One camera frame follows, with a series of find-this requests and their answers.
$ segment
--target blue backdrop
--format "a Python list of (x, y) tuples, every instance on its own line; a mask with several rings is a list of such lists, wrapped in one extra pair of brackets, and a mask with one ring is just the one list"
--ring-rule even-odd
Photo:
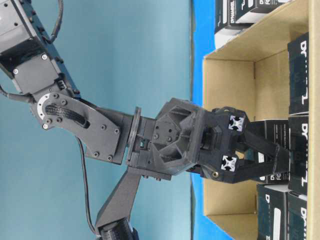
[[(51, 33), (56, 0), (33, 0)], [(55, 42), (82, 97), (155, 117), (172, 97), (190, 99), (188, 0), (65, 2)], [(3, 88), (15, 92), (0, 74)], [(80, 153), (61, 129), (44, 131), (23, 103), (0, 99), (0, 239), (93, 239), (85, 219)], [(125, 171), (87, 159), (92, 218)], [(191, 238), (191, 181), (142, 180), (132, 211), (141, 240)]]

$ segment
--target circular servo horn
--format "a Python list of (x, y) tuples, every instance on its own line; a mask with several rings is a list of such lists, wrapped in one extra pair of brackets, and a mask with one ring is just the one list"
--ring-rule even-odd
[(39, 117), (43, 120), (45, 118), (45, 113), (43, 111), (43, 106), (44, 106), (44, 103), (45, 101), (47, 101), (50, 97), (50, 93), (46, 94), (46, 95), (43, 95), (40, 100), (37, 102), (37, 106), (36, 106), (36, 109), (37, 109), (37, 112), (38, 112), (38, 115)]

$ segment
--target product box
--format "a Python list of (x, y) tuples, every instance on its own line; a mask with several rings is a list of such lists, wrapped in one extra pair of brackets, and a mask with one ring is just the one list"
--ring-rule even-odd
[(237, 35), (250, 26), (248, 23), (236, 23), (236, 0), (215, 1), (215, 34)]
[(289, 114), (309, 112), (309, 33), (288, 44), (290, 67)]
[[(289, 123), (286, 119), (253, 121), (250, 123), (248, 129), (275, 144), (279, 144), (280, 146), (289, 149)], [(256, 163), (270, 161), (268, 156), (265, 156), (261, 152), (254, 151), (252, 149), (249, 149), (244, 153), (244, 159), (248, 159)], [(289, 173), (281, 172), (275, 175), (257, 177), (252, 180), (265, 184), (285, 184), (289, 181)]]
[(307, 239), (307, 196), (288, 194), (288, 240)]
[(309, 117), (289, 117), (290, 180), (289, 189), (307, 195), (309, 156)]
[(256, 23), (265, 15), (289, 0), (239, 0), (237, 1), (235, 22)]
[[(206, 55), (202, 64), (203, 107), (208, 111), (230, 106), (244, 110), (251, 121), (287, 119), (288, 43), (309, 32), (312, 87), (309, 90), (307, 240), (320, 236), (319, 12), (319, 0), (292, 0), (282, 4), (259, 23)], [(257, 182), (227, 184), (203, 179), (203, 214), (232, 239), (257, 240)]]
[(257, 240), (286, 240), (288, 224), (288, 185), (258, 184)]

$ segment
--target screw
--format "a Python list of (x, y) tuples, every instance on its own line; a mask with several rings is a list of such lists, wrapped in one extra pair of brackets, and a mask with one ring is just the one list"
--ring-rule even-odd
[(45, 121), (45, 123), (49, 125), (49, 124), (52, 123), (52, 120), (51, 120), (50, 118), (48, 118), (48, 119)]
[(212, 176), (216, 179), (219, 177), (219, 173), (217, 171), (215, 171), (214, 173), (212, 173)]
[(41, 58), (42, 58), (42, 60), (47, 60), (47, 59), (48, 59), (48, 56), (47, 56), (46, 54), (43, 54), (43, 55), (41, 56)]
[(65, 105), (67, 105), (67, 104), (68, 104), (68, 102), (67, 102), (67, 100), (62, 99), (62, 100), (61, 100), (61, 104), (62, 104), (63, 106), (65, 106)]
[(80, 91), (78, 89), (73, 89), (74, 94), (80, 94)]

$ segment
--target cable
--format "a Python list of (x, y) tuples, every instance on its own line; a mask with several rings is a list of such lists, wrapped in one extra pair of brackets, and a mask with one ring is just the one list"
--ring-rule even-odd
[(88, 179), (87, 179), (87, 169), (86, 169), (86, 160), (85, 160), (85, 152), (84, 152), (84, 146), (82, 145), (81, 140), (76, 136), (75, 137), (80, 148), (81, 153), (81, 164), (82, 164), (82, 173), (83, 173), (83, 182), (84, 182), (84, 197), (85, 197), (85, 213), (86, 213), (86, 220), (88, 222), (90, 230), (99, 238), (99, 234), (97, 234), (95, 227), (92, 224), (91, 221), (91, 215), (90, 215), (90, 206), (89, 206), (89, 191), (88, 191)]
[(58, 0), (58, 3), (59, 3), (59, 14), (58, 14), (58, 18), (55, 22), (55, 26), (54, 26), (52, 34), (51, 34), (51, 39), (47, 39), (45, 36), (43, 36), (43, 38), (49, 44), (52, 44), (56, 40), (58, 33), (60, 31), (61, 25), (62, 25), (62, 17), (64, 15), (64, 0)]
[(0, 85), (0, 94), (5, 96), (6, 98), (8, 97), (8, 93), (1, 87), (1, 85)]
[(18, 101), (18, 102), (23, 102), (28, 104), (32, 104), (35, 102), (35, 99), (32, 97), (32, 95), (30, 94), (19, 95), (19, 94), (8, 93), (1, 87), (1, 85), (0, 85), (0, 94), (2, 94), (8, 99)]

